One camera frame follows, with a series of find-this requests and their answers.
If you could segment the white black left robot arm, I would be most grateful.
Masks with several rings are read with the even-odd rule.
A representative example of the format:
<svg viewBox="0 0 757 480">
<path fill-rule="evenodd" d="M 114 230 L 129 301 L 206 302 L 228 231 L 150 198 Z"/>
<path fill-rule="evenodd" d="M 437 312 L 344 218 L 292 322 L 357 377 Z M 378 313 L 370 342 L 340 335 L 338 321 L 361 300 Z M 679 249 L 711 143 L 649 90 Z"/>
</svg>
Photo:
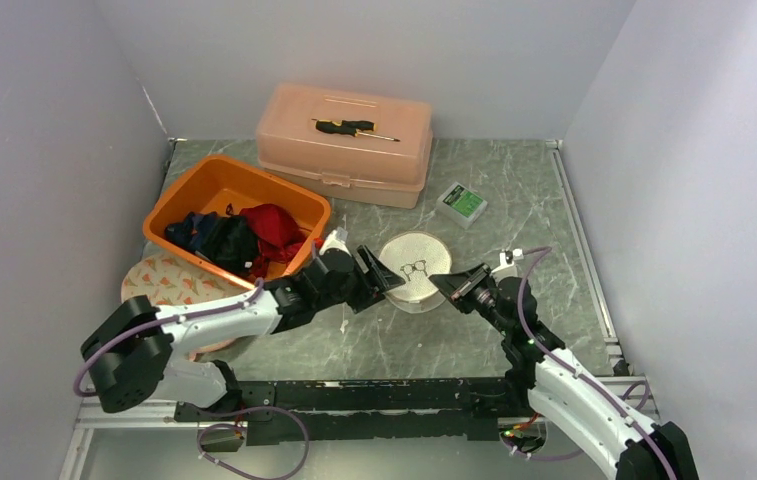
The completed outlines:
<svg viewBox="0 0 757 480">
<path fill-rule="evenodd" d="M 258 280 L 242 294 L 189 305 L 154 305 L 145 296 L 123 302 L 81 345 L 84 364 L 73 391 L 96 397 L 106 413 L 149 399 L 191 404 L 218 420 L 233 417 L 243 391 L 224 361 L 188 360 L 190 352 L 225 340 L 273 335 L 310 323 L 330 307 L 359 313 L 405 284 L 365 246 L 327 248 L 293 275 Z"/>
</svg>

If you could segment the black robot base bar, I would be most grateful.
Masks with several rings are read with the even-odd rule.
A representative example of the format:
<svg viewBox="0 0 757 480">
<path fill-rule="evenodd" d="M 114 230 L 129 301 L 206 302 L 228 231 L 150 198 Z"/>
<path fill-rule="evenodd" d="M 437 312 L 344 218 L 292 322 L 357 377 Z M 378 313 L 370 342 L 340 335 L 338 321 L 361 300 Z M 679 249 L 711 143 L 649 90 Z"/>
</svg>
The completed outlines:
<svg viewBox="0 0 757 480">
<path fill-rule="evenodd" d="M 231 421 L 250 446 L 312 441 L 463 437 L 495 441 L 533 414 L 499 377 L 247 381 Z"/>
</svg>

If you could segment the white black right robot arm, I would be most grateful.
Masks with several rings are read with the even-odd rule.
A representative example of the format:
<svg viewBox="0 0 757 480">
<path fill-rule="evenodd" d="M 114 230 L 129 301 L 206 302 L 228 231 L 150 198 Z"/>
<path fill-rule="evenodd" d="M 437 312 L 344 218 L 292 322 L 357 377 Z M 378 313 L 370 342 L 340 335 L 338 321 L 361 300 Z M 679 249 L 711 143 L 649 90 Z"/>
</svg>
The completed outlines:
<svg viewBox="0 0 757 480">
<path fill-rule="evenodd" d="M 429 279 L 458 311 L 479 314 L 501 334 L 511 411 L 554 423 L 609 479 L 698 478 L 684 431 L 641 413 L 589 373 L 540 322 L 527 279 L 496 280 L 485 264 Z"/>
</svg>

